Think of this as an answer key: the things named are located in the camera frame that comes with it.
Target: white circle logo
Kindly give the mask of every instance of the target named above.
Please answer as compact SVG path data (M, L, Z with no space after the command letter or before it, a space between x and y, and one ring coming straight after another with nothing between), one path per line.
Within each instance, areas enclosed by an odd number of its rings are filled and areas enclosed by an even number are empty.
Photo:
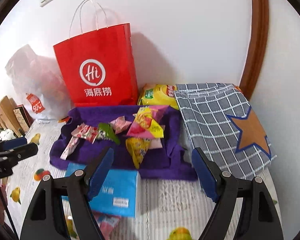
M95 59L85 60L80 66L79 74L82 81L92 87L100 86L106 78L105 67L101 64L100 61L97 61Z

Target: orange star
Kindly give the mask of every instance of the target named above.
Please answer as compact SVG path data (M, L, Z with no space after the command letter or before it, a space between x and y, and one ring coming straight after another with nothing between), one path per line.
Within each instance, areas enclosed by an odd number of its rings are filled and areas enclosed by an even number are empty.
M226 116L234 124L234 126L240 131L238 138L237 152L241 152L253 145L258 147L264 152L269 159L271 159L271 151L267 142L267 134L259 122L256 113L250 107L247 113L247 117L237 117L232 115Z

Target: black cable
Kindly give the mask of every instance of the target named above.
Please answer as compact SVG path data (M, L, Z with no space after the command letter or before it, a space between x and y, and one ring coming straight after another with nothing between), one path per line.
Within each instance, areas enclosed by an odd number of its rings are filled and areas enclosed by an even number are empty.
M11 224L11 226L12 226L12 230L13 230L14 234L16 235L17 240L19 240L19 237L18 237L16 228L15 228L14 223L13 223L13 221L12 221L12 218L11 218L11 215L10 215L10 212L9 212L9 209L8 209L8 206L7 206L7 203L6 203L6 201L5 201L4 197L3 197L1 188L0 188L0 198L1 198L1 201L2 201L3 206L4 206L4 210L5 210L6 213L7 213L7 216L8 216L8 219L9 219L9 221L10 221L10 224Z

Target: purple towel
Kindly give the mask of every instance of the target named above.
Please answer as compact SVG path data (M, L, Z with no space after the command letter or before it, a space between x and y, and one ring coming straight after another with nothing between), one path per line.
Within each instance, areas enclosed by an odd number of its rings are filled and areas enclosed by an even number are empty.
M61 128L59 139L53 144L50 151L50 163L59 169L66 170L69 162L88 164L98 156L104 147L114 149L112 168L135 170L132 158L125 147L124 135L119 135L120 145L108 140L96 140L94 144L81 140L75 151L61 160L60 156L71 139L71 132L81 123L97 127L100 122L108 123L124 115L126 120L133 121L140 106L99 106L77 107L69 112L72 117L69 123ZM183 148L178 145L180 134L180 112L169 107L160 124L164 124L164 139L162 149L148 150L138 170L143 179L184 179L196 180L197 174L191 164L184 162Z

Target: silver screw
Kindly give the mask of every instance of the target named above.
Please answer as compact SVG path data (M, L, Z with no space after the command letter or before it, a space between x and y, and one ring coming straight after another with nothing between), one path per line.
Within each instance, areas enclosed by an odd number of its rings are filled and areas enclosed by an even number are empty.
M42 178L43 181L47 181L49 179L50 179L50 175L44 175Z
M262 179L260 177L255 177L254 180L257 182L257 183L262 183Z
M81 176L83 174L83 170L77 170L74 173L77 177Z
M231 173L229 171L223 171L222 176L229 178L231 176Z

